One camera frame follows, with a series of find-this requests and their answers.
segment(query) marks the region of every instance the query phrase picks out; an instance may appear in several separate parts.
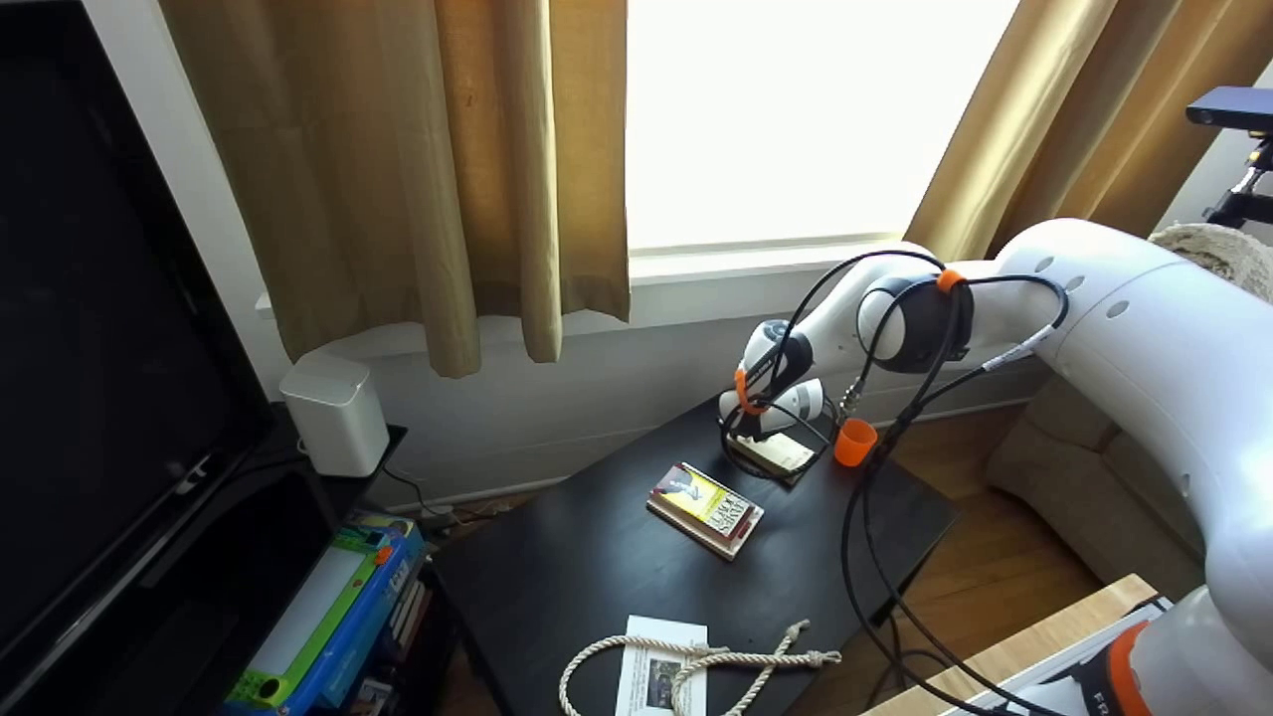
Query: wooden floor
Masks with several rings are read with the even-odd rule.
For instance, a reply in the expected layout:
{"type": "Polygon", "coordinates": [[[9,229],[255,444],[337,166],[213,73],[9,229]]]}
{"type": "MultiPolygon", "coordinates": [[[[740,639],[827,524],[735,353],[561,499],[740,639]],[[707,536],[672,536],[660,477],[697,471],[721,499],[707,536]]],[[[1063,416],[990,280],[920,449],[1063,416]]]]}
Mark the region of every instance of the wooden floor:
{"type": "MultiPolygon", "coordinates": [[[[1019,408],[990,408],[917,424],[894,456],[955,500],[955,521],[935,556],[906,587],[910,611],[961,655],[971,655],[1039,617],[1095,591],[1085,570],[1045,524],[1019,500],[981,481],[987,453],[998,444],[1019,408]]],[[[904,647],[923,647],[920,632],[900,619],[904,647]]],[[[798,705],[798,716],[865,712],[888,662],[873,639],[845,647],[845,663],[827,668],[798,705]]],[[[453,655],[441,691],[441,716],[497,712],[481,675],[453,655]]]]}

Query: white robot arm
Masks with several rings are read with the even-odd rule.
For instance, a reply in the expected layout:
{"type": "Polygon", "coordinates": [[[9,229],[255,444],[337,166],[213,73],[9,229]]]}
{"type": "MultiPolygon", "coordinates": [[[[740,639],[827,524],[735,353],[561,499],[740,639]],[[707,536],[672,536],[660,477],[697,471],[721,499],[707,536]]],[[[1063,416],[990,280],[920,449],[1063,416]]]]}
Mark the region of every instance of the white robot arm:
{"type": "MultiPolygon", "coordinates": [[[[1045,280],[1068,290],[1072,317],[1060,322],[1060,298],[1030,284],[974,286],[961,362],[996,367],[1039,351],[1157,456],[1207,532],[1207,586],[1105,654],[1121,672],[1117,712],[1271,712],[1273,305],[1156,244],[1077,219],[1039,221],[967,276],[1045,280]]],[[[930,284],[935,268],[873,259],[791,331],[755,331],[735,390],[721,399],[723,416],[778,420],[774,407],[819,369],[825,351],[865,345],[877,331],[884,358],[917,351],[917,313],[888,310],[900,290],[881,290],[894,280],[930,284]],[[755,369],[774,353],[791,369],[755,369]]],[[[1084,707],[1060,684],[1023,697],[1084,707]]]]}

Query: black monitor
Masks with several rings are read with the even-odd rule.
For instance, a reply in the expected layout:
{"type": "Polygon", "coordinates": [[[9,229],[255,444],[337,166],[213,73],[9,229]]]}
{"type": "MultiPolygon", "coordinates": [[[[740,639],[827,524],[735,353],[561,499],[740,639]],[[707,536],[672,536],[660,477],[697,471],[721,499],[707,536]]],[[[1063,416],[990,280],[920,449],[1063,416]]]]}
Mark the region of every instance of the black monitor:
{"type": "Polygon", "coordinates": [[[79,3],[0,0],[0,697],[266,399],[79,3]]]}

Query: dark table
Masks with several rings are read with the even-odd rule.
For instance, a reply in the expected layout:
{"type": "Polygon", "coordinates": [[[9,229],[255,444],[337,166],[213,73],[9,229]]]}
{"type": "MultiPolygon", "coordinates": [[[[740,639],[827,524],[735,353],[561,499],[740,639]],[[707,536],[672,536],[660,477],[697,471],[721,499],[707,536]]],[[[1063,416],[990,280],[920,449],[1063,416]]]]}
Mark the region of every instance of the dark table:
{"type": "MultiPolygon", "coordinates": [[[[819,456],[798,489],[740,472],[715,436],[715,408],[697,407],[503,521],[449,542],[434,561],[438,591],[506,712],[561,712],[561,668],[593,639],[625,632],[630,611],[707,623],[713,643],[774,654],[845,647],[865,632],[840,582],[840,528],[855,485],[819,456]],[[691,463],[764,507],[735,561],[721,561],[645,508],[649,485],[691,463]]],[[[873,489],[873,536],[894,586],[935,550],[950,507],[900,464],[873,489]]],[[[890,591],[852,536],[852,582],[865,611],[890,591]]],[[[707,712],[723,712],[755,672],[707,672],[707,712]]],[[[778,672],[754,712],[787,712],[817,672],[778,672]]],[[[572,672],[580,712],[613,712],[620,647],[572,672]]]]}

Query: beige curtain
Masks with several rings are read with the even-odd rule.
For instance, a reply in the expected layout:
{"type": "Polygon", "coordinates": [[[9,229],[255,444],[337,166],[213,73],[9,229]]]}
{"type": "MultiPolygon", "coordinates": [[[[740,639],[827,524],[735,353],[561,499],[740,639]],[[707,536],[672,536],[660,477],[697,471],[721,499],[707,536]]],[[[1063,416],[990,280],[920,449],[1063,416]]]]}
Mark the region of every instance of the beige curtain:
{"type": "Polygon", "coordinates": [[[625,0],[158,3],[296,358],[424,322],[475,375],[479,313],[540,362],[630,313],[625,0]]]}
{"type": "Polygon", "coordinates": [[[1271,57],[1271,0],[1023,0],[906,240],[981,259],[1049,216],[1156,229],[1214,141],[1187,109],[1271,57]]]}

